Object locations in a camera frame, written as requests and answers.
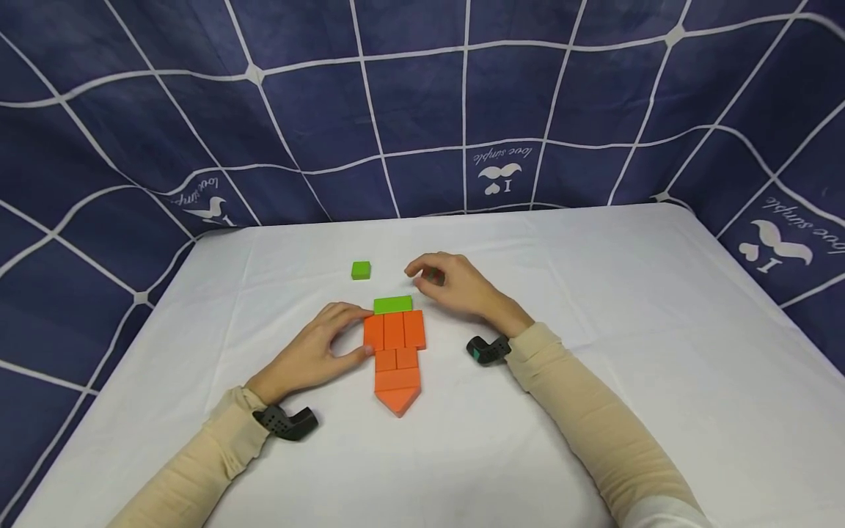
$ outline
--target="long sleeve shirt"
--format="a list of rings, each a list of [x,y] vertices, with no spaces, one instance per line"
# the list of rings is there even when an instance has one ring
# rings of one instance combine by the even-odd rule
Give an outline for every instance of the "long sleeve shirt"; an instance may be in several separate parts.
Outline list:
[[[510,340],[511,372],[558,424],[624,528],[709,528],[690,487],[624,402],[545,324]],[[268,437],[266,408],[248,389],[227,391],[200,431],[153,476],[109,528],[200,528]]]

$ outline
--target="orange triangle tip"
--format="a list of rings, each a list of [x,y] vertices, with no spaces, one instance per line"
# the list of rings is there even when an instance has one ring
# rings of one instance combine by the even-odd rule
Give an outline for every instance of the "orange triangle tip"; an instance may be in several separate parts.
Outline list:
[[[396,416],[402,418],[414,400],[417,399],[417,396],[420,395],[420,392],[420,387],[413,387],[410,389],[380,390],[375,395],[384,406],[393,411]]]

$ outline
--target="hand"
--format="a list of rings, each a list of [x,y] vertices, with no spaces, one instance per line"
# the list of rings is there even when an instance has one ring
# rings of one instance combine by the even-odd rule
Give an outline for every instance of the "hand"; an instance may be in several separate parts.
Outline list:
[[[331,302],[246,384],[265,404],[279,403],[294,390],[324,384],[352,370],[373,355],[372,346],[359,346],[345,356],[331,353],[331,341],[352,321],[373,312],[348,302]]]
[[[442,284],[425,277],[445,275]],[[405,268],[405,275],[413,277],[414,286],[427,297],[461,313],[485,318],[499,332],[514,338],[534,324],[534,319],[513,299],[497,290],[463,255],[425,253]]]

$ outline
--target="navy blue backdrop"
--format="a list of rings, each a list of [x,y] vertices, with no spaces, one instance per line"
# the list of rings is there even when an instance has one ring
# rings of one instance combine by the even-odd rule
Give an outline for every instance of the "navy blue backdrop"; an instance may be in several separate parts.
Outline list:
[[[196,237],[661,201],[845,367],[839,0],[3,0],[0,525]]]

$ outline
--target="black wrist sensor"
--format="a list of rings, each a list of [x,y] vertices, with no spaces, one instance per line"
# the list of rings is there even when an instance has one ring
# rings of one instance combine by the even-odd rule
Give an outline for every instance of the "black wrist sensor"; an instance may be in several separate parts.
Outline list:
[[[470,356],[479,365],[486,367],[487,365],[503,360],[505,356],[510,354],[510,345],[505,335],[501,335],[490,344],[482,339],[480,335],[476,335],[470,339],[469,343],[466,343],[466,351],[470,353]]]
[[[288,416],[279,406],[269,406],[263,411],[256,411],[253,417],[265,429],[279,438],[298,442],[307,437],[319,422],[309,407],[305,407],[297,414]]]

